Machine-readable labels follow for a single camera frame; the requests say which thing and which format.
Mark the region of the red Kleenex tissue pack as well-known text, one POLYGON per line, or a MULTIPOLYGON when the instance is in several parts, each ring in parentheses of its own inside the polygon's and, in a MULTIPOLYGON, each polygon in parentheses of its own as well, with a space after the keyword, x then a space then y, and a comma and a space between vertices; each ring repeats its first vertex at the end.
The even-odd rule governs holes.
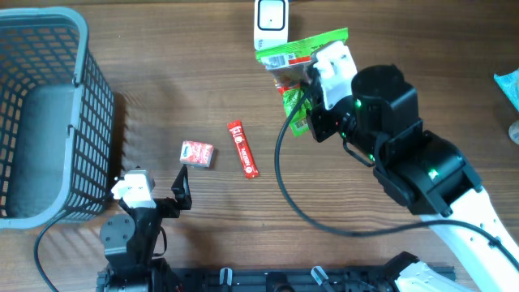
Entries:
POLYGON ((183 141, 179 160, 193 167, 208 168, 212 163, 214 146, 196 141, 183 141))

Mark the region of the red coffee stick sachet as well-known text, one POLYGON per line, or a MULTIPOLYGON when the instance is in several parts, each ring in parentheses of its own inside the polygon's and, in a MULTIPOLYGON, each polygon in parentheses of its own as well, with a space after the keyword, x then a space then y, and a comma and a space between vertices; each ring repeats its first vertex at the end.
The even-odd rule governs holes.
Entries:
POLYGON ((227 127, 237 149, 245 177, 248 179, 258 177, 260 173, 251 154, 251 150, 242 127, 242 122, 240 120, 236 120, 228 123, 227 127))

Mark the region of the green candy bag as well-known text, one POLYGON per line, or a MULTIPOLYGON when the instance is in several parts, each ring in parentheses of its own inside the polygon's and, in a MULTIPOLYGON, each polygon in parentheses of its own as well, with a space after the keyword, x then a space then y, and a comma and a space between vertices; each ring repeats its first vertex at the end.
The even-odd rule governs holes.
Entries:
POLYGON ((324 103, 317 80, 318 72, 312 68, 311 55, 331 41, 342 41, 346 45, 348 38, 349 30, 339 28, 255 53, 256 60, 274 78, 294 135, 311 132, 307 124, 307 110, 324 103))

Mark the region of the teal tissue pack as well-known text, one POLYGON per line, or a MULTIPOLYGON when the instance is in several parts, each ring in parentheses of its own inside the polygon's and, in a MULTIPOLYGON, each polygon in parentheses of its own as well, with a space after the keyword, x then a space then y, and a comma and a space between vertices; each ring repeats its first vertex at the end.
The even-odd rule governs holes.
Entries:
POLYGON ((519 110, 518 103, 518 70, 505 75, 493 75, 494 81, 503 91, 516 110, 519 110))

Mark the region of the green lid jar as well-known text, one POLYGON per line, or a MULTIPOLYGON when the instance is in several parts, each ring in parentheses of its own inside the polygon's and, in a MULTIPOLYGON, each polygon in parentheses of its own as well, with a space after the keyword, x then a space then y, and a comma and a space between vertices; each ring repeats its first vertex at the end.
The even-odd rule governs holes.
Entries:
POLYGON ((508 136, 513 143, 519 144, 519 121, 514 122, 509 127, 508 136))

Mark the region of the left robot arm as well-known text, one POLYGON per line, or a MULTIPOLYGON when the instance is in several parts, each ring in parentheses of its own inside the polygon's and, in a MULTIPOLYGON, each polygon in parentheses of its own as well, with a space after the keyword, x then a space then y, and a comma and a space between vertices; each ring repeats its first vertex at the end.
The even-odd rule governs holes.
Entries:
POLYGON ((178 218, 181 211, 191 209, 187 167, 180 169, 172 184, 172 198, 154 199, 154 187, 152 175, 140 168, 116 179, 111 194, 124 212, 101 227, 108 264, 97 274, 97 292, 184 290, 179 276, 163 254, 155 252, 155 246, 159 237, 167 241, 162 220, 178 218))

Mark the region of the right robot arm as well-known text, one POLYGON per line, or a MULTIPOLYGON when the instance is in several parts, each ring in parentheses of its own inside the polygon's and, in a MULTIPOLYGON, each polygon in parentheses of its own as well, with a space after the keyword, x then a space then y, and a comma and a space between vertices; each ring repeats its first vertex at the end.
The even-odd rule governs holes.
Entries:
POLYGON ((341 135, 345 150, 373 169, 384 192, 431 229, 481 291, 518 289, 518 245, 500 221, 481 177, 461 150, 423 127, 418 93, 394 65, 353 74, 307 72, 308 122, 321 142, 341 135))

